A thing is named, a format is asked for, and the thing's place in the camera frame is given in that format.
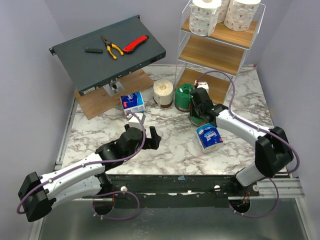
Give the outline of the green roll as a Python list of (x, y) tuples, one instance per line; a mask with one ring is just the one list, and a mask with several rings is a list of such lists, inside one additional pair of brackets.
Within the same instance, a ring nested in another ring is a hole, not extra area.
[(194, 85), (185, 83), (179, 86), (175, 91), (175, 107), (181, 112), (189, 112), (191, 108), (190, 92), (194, 89)]
[(190, 122), (195, 126), (202, 126), (205, 124), (212, 123), (214, 121), (214, 118), (211, 116), (208, 112), (196, 112), (195, 110), (190, 110), (188, 119)]

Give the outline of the small floral paper roll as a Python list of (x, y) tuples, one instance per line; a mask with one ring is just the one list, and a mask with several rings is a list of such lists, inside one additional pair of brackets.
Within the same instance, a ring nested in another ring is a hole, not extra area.
[(221, 1), (221, 6), (218, 8), (218, 19), (217, 23), (222, 23), (224, 22), (226, 18), (226, 14), (229, 8), (230, 0), (222, 0)]

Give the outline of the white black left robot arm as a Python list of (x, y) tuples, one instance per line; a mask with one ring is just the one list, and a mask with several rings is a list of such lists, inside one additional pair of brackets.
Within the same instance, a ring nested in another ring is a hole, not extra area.
[(155, 127), (149, 130), (150, 138), (144, 130), (125, 125), (125, 132), (118, 139), (101, 145), (84, 159), (51, 173), (29, 173), (18, 191), (20, 202), (16, 212), (34, 222), (63, 202), (81, 197), (107, 197), (112, 186), (106, 171), (122, 165), (141, 150), (159, 148), (162, 138)]

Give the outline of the short floral paper roll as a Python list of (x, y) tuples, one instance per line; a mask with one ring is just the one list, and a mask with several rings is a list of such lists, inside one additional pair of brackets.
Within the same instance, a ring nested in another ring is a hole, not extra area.
[(221, 0), (193, 0), (190, 4), (189, 30), (198, 36), (210, 36), (218, 22)]

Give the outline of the large floral paper roll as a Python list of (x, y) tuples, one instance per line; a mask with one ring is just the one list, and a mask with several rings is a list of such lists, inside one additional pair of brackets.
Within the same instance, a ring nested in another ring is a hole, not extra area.
[(228, 5), (224, 25), (236, 32), (249, 29), (261, 0), (231, 0)]

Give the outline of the green roll front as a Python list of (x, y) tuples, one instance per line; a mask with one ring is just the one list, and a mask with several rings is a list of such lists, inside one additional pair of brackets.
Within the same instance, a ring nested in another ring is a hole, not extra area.
[(214, 121), (214, 118), (211, 116), (208, 112), (196, 112), (195, 110), (190, 110), (188, 119), (190, 122), (195, 126), (202, 126), (205, 124), (212, 123)]

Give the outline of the beige brown paper roll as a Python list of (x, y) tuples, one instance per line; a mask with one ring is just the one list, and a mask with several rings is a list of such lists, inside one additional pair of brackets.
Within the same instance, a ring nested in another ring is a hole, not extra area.
[(168, 108), (173, 103), (173, 83), (166, 79), (159, 79), (153, 84), (153, 100), (161, 108)]

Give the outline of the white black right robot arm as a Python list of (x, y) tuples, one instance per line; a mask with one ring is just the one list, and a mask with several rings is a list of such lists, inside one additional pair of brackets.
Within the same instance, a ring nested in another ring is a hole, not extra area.
[(255, 150), (254, 162), (231, 177), (230, 191), (241, 196), (248, 186), (263, 178), (272, 178), (293, 159), (285, 131), (267, 128), (240, 117), (223, 104), (213, 104), (207, 91), (190, 91), (190, 115), (206, 124), (226, 130), (249, 143)]

